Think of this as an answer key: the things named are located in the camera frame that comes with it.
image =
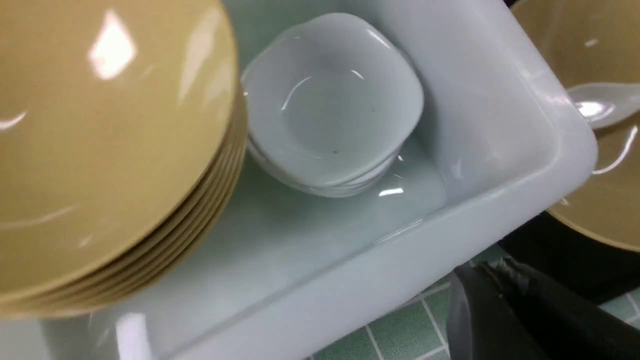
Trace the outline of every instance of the green tile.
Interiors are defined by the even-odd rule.
[[[413,360],[442,345],[421,302],[390,313],[369,327],[385,360]]]
[[[424,301],[429,306],[433,318],[438,324],[438,328],[442,333],[444,340],[447,340],[447,316],[449,315],[449,289],[438,291],[437,293],[428,296]]]
[[[604,311],[607,311],[609,314],[612,314],[616,318],[619,318],[620,320],[626,320],[636,315],[636,310],[631,305],[631,301],[629,301],[626,295],[622,295],[609,302],[606,302],[600,305],[600,308]]]
[[[630,322],[629,325],[635,327],[636,329],[640,329],[640,319],[635,319],[634,321]]]
[[[426,360],[449,360],[449,356],[445,350],[440,350],[432,356],[427,357]]]
[[[320,350],[314,360],[378,360],[378,355],[362,328]]]
[[[500,258],[506,258],[508,256],[509,254],[507,254],[501,247],[493,245],[476,255],[471,262],[477,263],[479,261],[486,261],[487,263],[493,263],[498,261]]]
[[[424,293],[425,291],[429,291],[433,288],[437,288],[440,285],[446,284],[447,282],[451,281],[450,276],[451,276],[451,273],[441,277],[440,280],[434,282],[428,288],[424,289],[422,292]]]

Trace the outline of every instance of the white spoon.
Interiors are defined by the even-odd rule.
[[[567,93],[594,130],[617,124],[640,110],[640,84],[587,83]]]

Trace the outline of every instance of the white plastic tub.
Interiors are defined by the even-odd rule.
[[[501,0],[226,3],[243,65],[323,13],[369,21],[419,73],[419,130],[379,184],[347,199],[296,192],[248,161],[223,219],[176,271],[90,316],[2,323],[0,358],[299,360],[495,243],[595,164],[591,130]]]

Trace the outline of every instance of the tile floor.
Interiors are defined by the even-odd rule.
[[[498,246],[473,261],[497,261]],[[602,305],[640,329],[640,288]],[[449,280],[440,279],[394,312],[320,350],[310,360],[448,360]]]

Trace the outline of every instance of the white bowl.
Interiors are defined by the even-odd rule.
[[[246,147],[248,152],[252,154],[253,159],[260,165],[260,167],[269,175],[279,180],[281,183],[302,192],[333,198],[353,196],[370,188],[385,175],[385,173],[391,167],[397,157],[397,153],[395,152],[391,157],[389,157],[389,159],[385,160],[378,167],[373,168],[365,175],[348,183],[330,186],[328,188],[311,188],[296,183],[294,180],[288,178],[286,174],[276,168],[272,163],[270,163],[269,160],[265,158],[261,153],[260,149],[255,146],[250,137],[247,141]]]
[[[249,65],[243,85],[250,151],[259,148],[288,183],[316,189],[376,178],[369,172],[390,165],[424,97],[404,56],[345,13],[287,30]]]

